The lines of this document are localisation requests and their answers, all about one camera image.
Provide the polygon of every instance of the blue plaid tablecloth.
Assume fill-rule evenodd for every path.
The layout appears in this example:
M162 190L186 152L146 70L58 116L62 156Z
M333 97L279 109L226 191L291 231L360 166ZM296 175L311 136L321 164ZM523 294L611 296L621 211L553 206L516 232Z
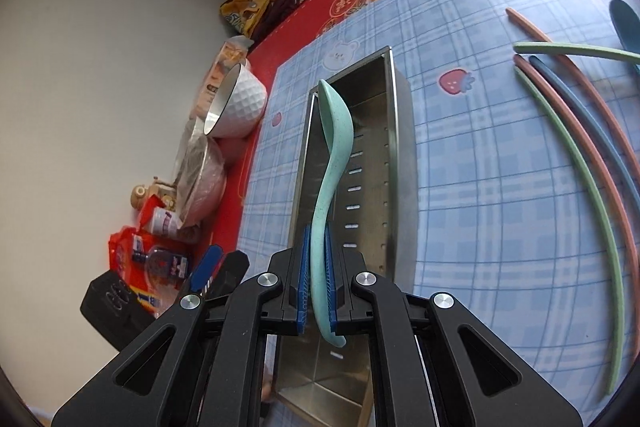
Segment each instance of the blue plaid tablecloth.
M620 47L609 1L378 0L302 49L278 69L255 153L238 242L250 256L250 275L287 247L309 89L391 46L414 104L420 210L414 293L452 292L590 422L607 402L612 304L604 245L564 146L514 76L511 43L528 37L504 9L515 8L555 41ZM640 12L638 0L625 1ZM632 70L611 60L576 62L638 150ZM450 94L442 77L460 69L473 82ZM638 238L639 223L633 224ZM626 302L628 368L628 293ZM273 346L270 339L270 360ZM278 404L268 425L306 423Z

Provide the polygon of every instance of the blue gripper pad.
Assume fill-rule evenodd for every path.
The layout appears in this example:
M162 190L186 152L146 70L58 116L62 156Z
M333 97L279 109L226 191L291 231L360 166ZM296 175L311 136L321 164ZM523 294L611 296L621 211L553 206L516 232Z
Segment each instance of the blue gripper pad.
M311 245L311 225L306 225L302 239L302 254L300 255L300 273L298 275L298 315L296 326L298 334L305 331L306 308L309 296L309 248Z
M199 292L207 285L223 256L224 252L218 245L212 245L207 249L202 260L191 274L192 292Z
M329 325L335 333L336 300L335 300L335 277L334 277L334 256L332 251L331 232L329 225L324 227L324 269L326 270L326 297L329 303Z

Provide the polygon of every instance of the strawberry print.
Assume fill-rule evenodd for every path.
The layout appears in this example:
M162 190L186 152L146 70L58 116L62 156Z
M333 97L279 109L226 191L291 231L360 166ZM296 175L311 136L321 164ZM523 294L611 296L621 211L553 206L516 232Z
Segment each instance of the strawberry print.
M475 78L472 77L468 71L462 68L456 68L455 70L450 70L442 74L438 83L445 92L449 94L459 94L471 89L471 83L473 81L475 81Z

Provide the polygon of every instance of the folded cloth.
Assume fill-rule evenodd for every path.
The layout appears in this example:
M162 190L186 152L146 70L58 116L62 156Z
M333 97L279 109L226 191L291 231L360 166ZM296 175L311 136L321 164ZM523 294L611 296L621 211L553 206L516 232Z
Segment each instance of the folded cloth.
M304 0L272 0L261 19L255 24L252 40L259 44L277 26L289 17Z
M238 33L251 37L272 0L228 0L220 7L222 15Z

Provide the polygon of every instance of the yellow cloth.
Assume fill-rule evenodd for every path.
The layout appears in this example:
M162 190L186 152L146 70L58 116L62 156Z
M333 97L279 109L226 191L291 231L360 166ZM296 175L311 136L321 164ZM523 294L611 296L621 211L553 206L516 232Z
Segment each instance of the yellow cloth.
M242 35L251 37L257 23L272 0L229 0L220 14Z

